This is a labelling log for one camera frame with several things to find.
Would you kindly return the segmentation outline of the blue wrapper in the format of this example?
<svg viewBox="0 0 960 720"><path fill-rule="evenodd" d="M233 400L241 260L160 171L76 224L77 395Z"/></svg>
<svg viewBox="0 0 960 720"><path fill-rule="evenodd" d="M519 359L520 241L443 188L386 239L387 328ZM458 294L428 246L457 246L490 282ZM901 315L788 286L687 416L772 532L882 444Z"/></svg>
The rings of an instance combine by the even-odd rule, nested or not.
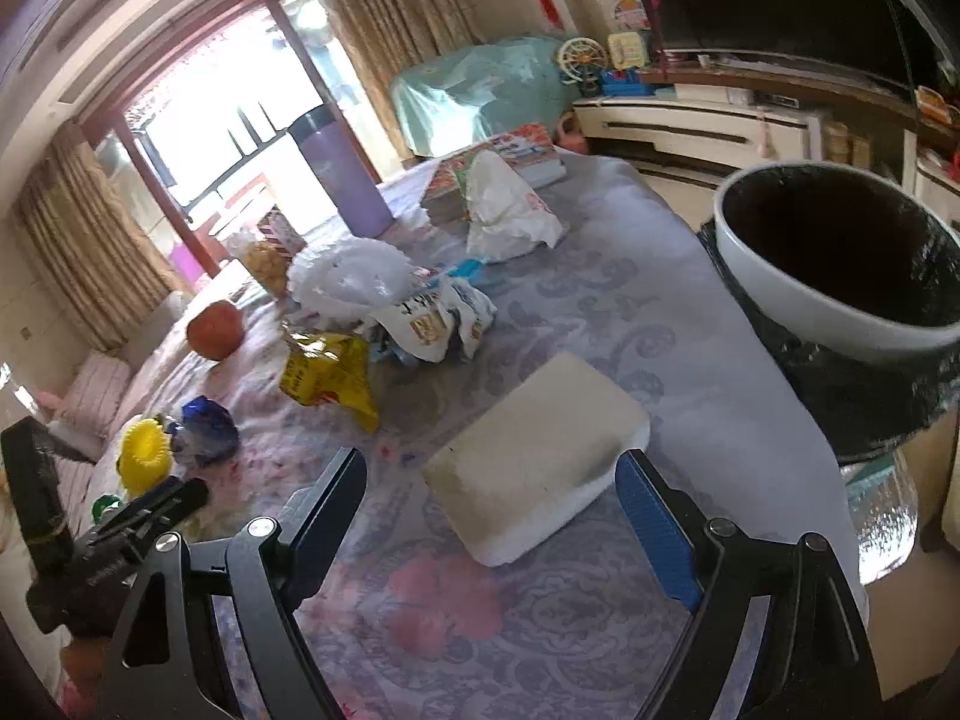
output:
<svg viewBox="0 0 960 720"><path fill-rule="evenodd" d="M174 460L206 468L229 460L239 450L239 431L231 413L215 400L199 395L181 406L181 417L166 432Z"/></svg>

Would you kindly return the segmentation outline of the yellow foam fruit net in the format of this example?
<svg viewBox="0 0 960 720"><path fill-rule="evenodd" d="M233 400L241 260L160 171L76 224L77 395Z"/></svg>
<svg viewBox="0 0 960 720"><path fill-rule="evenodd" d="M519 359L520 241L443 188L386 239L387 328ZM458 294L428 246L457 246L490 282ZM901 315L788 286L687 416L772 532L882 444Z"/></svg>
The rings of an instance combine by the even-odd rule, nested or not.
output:
<svg viewBox="0 0 960 720"><path fill-rule="evenodd" d="M169 434L155 418L143 418L125 429L116 463L122 486L132 497L143 496L167 480L172 470Z"/></svg>

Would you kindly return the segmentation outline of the white sponge block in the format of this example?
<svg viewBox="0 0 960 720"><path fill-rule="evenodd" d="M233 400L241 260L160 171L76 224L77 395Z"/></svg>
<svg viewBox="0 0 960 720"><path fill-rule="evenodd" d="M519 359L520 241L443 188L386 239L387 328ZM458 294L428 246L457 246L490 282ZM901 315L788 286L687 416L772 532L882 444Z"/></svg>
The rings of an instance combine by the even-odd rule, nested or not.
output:
<svg viewBox="0 0 960 720"><path fill-rule="evenodd" d="M612 484L619 456L646 449L651 416L568 351L553 356L423 466L478 564L517 561Z"/></svg>

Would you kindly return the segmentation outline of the yellow snack wrapper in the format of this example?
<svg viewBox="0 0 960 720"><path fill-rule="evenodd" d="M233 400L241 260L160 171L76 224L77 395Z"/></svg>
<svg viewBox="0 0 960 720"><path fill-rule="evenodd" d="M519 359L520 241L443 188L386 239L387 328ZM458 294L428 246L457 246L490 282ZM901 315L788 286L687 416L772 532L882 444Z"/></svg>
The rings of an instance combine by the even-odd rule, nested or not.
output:
<svg viewBox="0 0 960 720"><path fill-rule="evenodd" d="M370 344L358 335L285 328L280 390L306 408L340 406L366 433L381 426L370 384Z"/></svg>

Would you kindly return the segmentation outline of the white foam fruit net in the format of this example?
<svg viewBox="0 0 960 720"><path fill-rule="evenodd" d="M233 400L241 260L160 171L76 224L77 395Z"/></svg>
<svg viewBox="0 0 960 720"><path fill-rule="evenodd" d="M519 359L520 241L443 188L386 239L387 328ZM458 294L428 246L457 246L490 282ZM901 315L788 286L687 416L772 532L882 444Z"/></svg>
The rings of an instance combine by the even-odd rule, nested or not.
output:
<svg viewBox="0 0 960 720"><path fill-rule="evenodd" d="M373 310L408 298L416 289L415 270L387 242L343 239L302 249L288 270L288 294L317 327L353 327Z"/></svg>

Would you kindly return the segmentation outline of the white printed snack bag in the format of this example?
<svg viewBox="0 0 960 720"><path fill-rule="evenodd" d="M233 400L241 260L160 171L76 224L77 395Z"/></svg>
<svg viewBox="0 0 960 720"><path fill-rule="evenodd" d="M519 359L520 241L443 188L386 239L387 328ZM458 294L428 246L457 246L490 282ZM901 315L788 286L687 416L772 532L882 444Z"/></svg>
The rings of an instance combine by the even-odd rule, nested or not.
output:
<svg viewBox="0 0 960 720"><path fill-rule="evenodd" d="M441 277L434 288L370 315L405 355L431 364L444 361L451 346L462 358L475 358L494 317L493 301L460 277Z"/></svg>

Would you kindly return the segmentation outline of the white plastic bag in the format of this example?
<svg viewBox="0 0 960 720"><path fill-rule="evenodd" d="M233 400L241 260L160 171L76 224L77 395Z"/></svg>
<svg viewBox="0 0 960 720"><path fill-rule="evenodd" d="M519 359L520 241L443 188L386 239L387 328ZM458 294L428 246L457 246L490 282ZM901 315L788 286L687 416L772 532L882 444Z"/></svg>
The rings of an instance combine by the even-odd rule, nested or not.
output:
<svg viewBox="0 0 960 720"><path fill-rule="evenodd" d="M544 245L555 249L566 234L562 220L539 193L494 151L480 151L466 174L467 255L498 263Z"/></svg>

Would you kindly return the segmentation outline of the white trash bin black liner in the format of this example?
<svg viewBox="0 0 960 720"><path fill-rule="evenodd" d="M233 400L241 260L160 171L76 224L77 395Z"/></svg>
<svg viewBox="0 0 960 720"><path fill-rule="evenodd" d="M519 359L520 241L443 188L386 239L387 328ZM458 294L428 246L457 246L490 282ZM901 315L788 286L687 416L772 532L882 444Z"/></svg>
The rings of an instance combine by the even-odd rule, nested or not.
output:
<svg viewBox="0 0 960 720"><path fill-rule="evenodd" d="M900 185L781 161L716 188L698 239L839 463L958 403L958 236Z"/></svg>

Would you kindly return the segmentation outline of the pink striped sofa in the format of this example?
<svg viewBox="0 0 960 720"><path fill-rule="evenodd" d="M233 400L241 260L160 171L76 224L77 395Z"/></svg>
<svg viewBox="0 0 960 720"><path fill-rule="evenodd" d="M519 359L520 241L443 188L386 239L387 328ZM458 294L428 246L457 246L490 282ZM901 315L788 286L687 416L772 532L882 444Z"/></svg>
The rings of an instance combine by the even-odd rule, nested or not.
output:
<svg viewBox="0 0 960 720"><path fill-rule="evenodd" d="M57 463L59 496L73 530L93 523L99 496L124 492L116 460L125 429L140 418L174 415L194 390L190 374L199 358L189 349L185 329L197 309L192 294L169 294L121 348L89 353L53 410L50 432L83 456Z"/></svg>

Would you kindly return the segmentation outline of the floral purple tablecloth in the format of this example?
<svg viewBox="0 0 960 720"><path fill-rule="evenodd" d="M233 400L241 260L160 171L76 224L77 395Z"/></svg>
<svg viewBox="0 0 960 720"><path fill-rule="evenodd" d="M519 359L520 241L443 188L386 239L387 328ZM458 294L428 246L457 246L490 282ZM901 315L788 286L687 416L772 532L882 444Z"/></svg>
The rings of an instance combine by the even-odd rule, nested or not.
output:
<svg viewBox="0 0 960 720"><path fill-rule="evenodd" d="M231 358L174 330L112 421L199 395L233 415L241 447L203 473L194 539L274 514L342 447L364 455L363 504L298 613L348 717L631 717L685 622L613 492L631 445L708 515L822 533L859 574L835 454L692 229L630 164L565 166L544 193L565 237L483 268L496 316L473 355L374 365L377 431L281 391L280 312L257 289Z"/></svg>

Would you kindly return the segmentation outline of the jar of round snacks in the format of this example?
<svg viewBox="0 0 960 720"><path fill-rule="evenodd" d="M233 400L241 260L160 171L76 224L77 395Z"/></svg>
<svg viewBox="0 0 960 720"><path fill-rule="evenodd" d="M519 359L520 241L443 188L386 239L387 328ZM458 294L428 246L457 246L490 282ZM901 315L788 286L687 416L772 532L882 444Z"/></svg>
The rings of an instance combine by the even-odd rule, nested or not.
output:
<svg viewBox="0 0 960 720"><path fill-rule="evenodd" d="M288 294L288 271L306 241L277 205L259 221L236 220L224 231L223 245L274 298Z"/></svg>

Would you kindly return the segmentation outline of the purple thermos bottle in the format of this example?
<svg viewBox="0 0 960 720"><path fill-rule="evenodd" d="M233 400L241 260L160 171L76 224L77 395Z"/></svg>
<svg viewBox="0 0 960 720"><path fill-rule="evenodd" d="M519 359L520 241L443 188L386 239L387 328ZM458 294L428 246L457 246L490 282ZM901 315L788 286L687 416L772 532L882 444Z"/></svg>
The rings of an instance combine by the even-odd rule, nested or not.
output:
<svg viewBox="0 0 960 720"><path fill-rule="evenodd" d="M304 112L288 133L353 236L379 238L392 226L391 209L329 106Z"/></svg>

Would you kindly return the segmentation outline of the white tv cabinet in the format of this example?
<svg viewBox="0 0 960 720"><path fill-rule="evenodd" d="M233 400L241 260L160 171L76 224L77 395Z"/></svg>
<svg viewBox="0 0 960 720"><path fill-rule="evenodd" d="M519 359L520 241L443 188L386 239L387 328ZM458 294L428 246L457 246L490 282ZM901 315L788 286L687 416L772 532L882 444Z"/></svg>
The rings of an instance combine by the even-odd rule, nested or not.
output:
<svg viewBox="0 0 960 720"><path fill-rule="evenodd" d="M574 105L592 151L638 169L692 227L713 215L732 172L773 161L828 161L887 177L958 224L958 124L877 93L680 85L658 96Z"/></svg>

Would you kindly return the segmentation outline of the teal covered furniture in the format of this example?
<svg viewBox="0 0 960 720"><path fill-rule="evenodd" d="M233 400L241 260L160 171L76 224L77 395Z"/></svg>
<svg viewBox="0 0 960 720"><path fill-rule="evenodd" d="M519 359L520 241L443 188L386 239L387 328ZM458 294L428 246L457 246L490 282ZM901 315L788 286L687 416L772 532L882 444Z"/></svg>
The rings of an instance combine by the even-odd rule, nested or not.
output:
<svg viewBox="0 0 960 720"><path fill-rule="evenodd" d="M508 37L402 71L391 101L405 146L436 158L521 125L555 127L579 98L562 80L555 37Z"/></svg>

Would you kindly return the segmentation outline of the right beige curtain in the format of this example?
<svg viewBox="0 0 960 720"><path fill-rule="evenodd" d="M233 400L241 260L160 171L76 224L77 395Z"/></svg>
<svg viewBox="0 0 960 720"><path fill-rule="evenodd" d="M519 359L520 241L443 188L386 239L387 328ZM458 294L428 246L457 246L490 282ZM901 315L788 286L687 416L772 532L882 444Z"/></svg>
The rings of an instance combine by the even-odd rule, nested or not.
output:
<svg viewBox="0 0 960 720"><path fill-rule="evenodd" d="M335 36L402 160L413 153L391 85L402 71L482 41L464 0L320 0Z"/></svg>

